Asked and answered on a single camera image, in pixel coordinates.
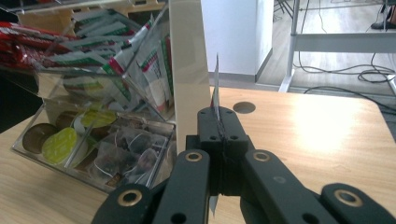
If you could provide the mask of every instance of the light wood tabletop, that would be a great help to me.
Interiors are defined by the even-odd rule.
[[[396,216],[396,145],[377,106],[362,99],[220,89],[255,148],[275,153],[314,192],[331,183],[363,190]],[[13,153],[29,120],[0,134],[0,223],[90,223],[106,194]],[[244,223],[239,199],[221,197],[209,223]]]

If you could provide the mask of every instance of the cable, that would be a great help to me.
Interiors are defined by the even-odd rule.
[[[388,106],[388,105],[381,104],[381,103],[379,103],[378,101],[376,101],[376,100],[374,100],[374,99],[372,99],[372,98],[370,98],[370,97],[368,97],[368,96],[365,96],[365,95],[363,95],[363,94],[361,94],[361,93],[358,93],[358,92],[356,92],[356,91],[350,91],[350,90],[343,89],[343,88],[339,88],[339,87],[332,87],[332,86],[317,86],[317,87],[312,87],[312,88],[307,89],[307,90],[304,92],[304,94],[307,94],[309,91],[320,90],[320,89],[324,89],[324,90],[345,91],[345,92],[349,92],[349,93],[358,95],[359,97],[362,97],[362,98],[367,99],[367,100],[369,100],[369,101],[371,101],[371,102],[374,102],[374,103],[377,104],[378,106],[382,106],[382,107],[386,108],[387,110],[390,110],[391,112],[393,112],[393,113],[391,113],[391,112],[385,111],[385,113],[391,114],[391,115],[396,115],[396,108],[390,107],[390,106]]]
[[[320,10],[321,10],[321,4],[320,3],[321,3],[321,1],[319,0],[319,16],[320,16],[320,19],[321,19],[321,28],[327,34],[327,32],[323,28],[323,20],[322,20],[322,17],[320,15]],[[306,3],[306,8],[308,8],[308,7],[309,7],[309,0]],[[303,19],[303,25],[302,25],[302,28],[301,28],[301,33],[303,33],[303,30],[304,30],[304,24],[305,24],[305,18],[306,18],[307,11],[308,10],[306,10],[305,13],[304,13],[304,19]],[[379,12],[380,12],[380,9],[378,10],[378,13],[377,13],[377,20],[378,20],[378,17],[379,17]],[[394,71],[392,69],[389,69],[389,68],[384,67],[384,66],[374,65],[373,64],[374,56],[375,56],[375,53],[374,53],[374,55],[372,57],[372,60],[371,60],[370,64],[359,64],[359,65],[351,66],[351,67],[344,68],[344,69],[338,69],[338,70],[325,70],[325,69],[321,69],[321,68],[317,68],[317,67],[313,67],[313,66],[303,66],[303,64],[301,62],[301,52],[298,51],[298,58],[299,58],[300,66],[296,65],[295,63],[293,64],[293,66],[296,67],[296,68],[302,68],[303,71],[305,71],[306,73],[331,73],[331,74],[337,74],[337,75],[357,75],[358,76],[358,80],[369,82],[369,83],[383,83],[383,82],[392,81],[394,79],[394,77],[391,78],[391,79],[388,79],[386,76],[394,74]],[[372,67],[373,69],[364,70],[364,71],[359,72],[359,73],[347,73],[347,72],[345,72],[347,70],[350,70],[350,69],[353,69],[353,68],[358,68],[358,67]],[[372,81],[372,80],[369,80],[368,78],[365,77],[367,75],[380,75],[380,76],[383,76],[385,79]]]

